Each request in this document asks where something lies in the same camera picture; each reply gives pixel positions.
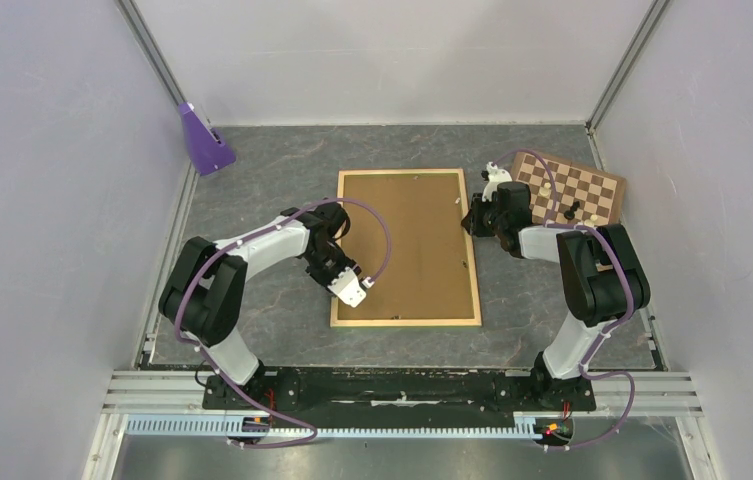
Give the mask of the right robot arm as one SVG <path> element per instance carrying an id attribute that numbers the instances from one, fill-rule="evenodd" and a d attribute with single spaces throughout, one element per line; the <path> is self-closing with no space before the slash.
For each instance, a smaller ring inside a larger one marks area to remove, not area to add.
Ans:
<path id="1" fill-rule="evenodd" d="M 461 226 L 473 237 L 496 238 L 512 257 L 558 265 L 567 315 L 536 358 L 528 388 L 543 408 L 584 392 L 600 346 L 650 300 L 650 285 L 626 228 L 620 223 L 535 224 L 530 190 L 516 181 L 473 194 Z"/>

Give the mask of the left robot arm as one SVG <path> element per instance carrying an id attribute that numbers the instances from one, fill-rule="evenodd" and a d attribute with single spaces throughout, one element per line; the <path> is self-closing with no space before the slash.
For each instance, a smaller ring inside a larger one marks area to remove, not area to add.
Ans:
<path id="1" fill-rule="evenodd" d="M 237 329 L 247 282 L 284 260 L 306 261 L 307 274 L 342 303 L 357 307 L 366 297 L 357 263 L 337 242 L 350 227 L 338 202 L 307 210 L 289 208 L 247 234 L 212 242 L 193 237 L 183 246 L 158 300 L 158 311 L 176 337 L 200 349 L 230 380 L 228 396 L 243 408 L 259 405 L 266 393 L 256 373 L 260 360 Z"/>

